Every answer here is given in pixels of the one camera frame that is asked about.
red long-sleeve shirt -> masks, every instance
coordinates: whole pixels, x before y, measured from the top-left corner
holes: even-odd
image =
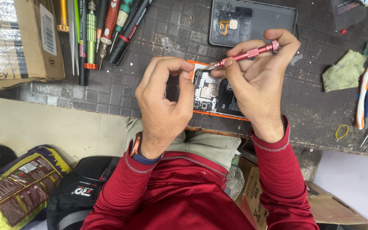
[[[274,144],[253,133],[252,138],[268,229],[318,230],[289,144],[289,126]],[[124,153],[82,229],[253,229],[224,193],[227,175],[222,166],[191,153],[166,152],[154,165]]]

disassembled smartphone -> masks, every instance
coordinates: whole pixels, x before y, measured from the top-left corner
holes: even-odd
[[[190,72],[195,87],[194,112],[248,121],[239,110],[237,99],[228,80],[203,72],[202,69],[208,64],[187,61],[195,65],[195,69]]]
[[[264,39],[266,29],[284,28],[293,34],[297,15],[296,9],[289,7],[249,0],[213,0],[209,42],[233,47],[242,41]]]

workbench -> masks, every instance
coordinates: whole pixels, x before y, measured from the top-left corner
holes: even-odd
[[[349,49],[363,52],[368,41],[368,8],[367,18],[341,35],[335,30],[330,0],[260,2],[298,11],[295,35],[301,46],[295,56],[300,55],[301,59],[286,69],[281,101],[281,111],[289,119],[290,143],[368,155],[368,145],[360,148],[366,129],[357,130],[355,125],[358,88],[325,93],[321,78],[324,70]],[[90,70],[87,87],[79,86],[78,77],[72,75],[68,34],[60,32],[66,78],[22,84],[0,91],[0,97],[140,118],[135,88],[153,56],[177,56],[203,63],[225,57],[228,48],[208,44],[210,8],[211,0],[154,0],[121,63],[114,66],[104,61],[101,71]],[[163,37],[173,43],[174,51],[163,48]],[[350,129],[344,138],[337,140],[335,131],[342,124]],[[251,124],[194,113],[188,129],[250,138]]]

hand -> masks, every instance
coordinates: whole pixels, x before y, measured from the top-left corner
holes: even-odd
[[[141,110],[143,135],[140,154],[147,159],[158,158],[185,129],[193,116],[194,84],[189,72],[194,65],[176,57],[151,59],[136,89]],[[166,99],[168,76],[179,75],[178,102]]]
[[[255,60],[239,62],[228,59],[225,62],[225,69],[213,70],[211,75],[228,79],[239,109],[251,121],[255,135],[265,142],[275,143],[284,136],[280,117],[283,76],[300,43],[286,29],[267,29],[263,37],[278,40],[281,49],[276,55],[266,52],[256,56]],[[237,55],[265,44],[262,39],[241,42],[229,50],[227,56]]]

right hand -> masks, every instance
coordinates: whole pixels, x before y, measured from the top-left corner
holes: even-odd
[[[300,42],[286,29],[267,29],[263,37],[278,40],[281,49],[276,55],[266,52],[255,60],[236,62],[228,59],[225,69],[213,70],[214,77],[227,78],[243,115],[248,118],[255,135],[268,143],[276,143],[284,136],[280,117],[280,96],[286,67],[300,47]],[[237,44],[227,52],[234,56],[264,46],[264,40],[249,40]]]

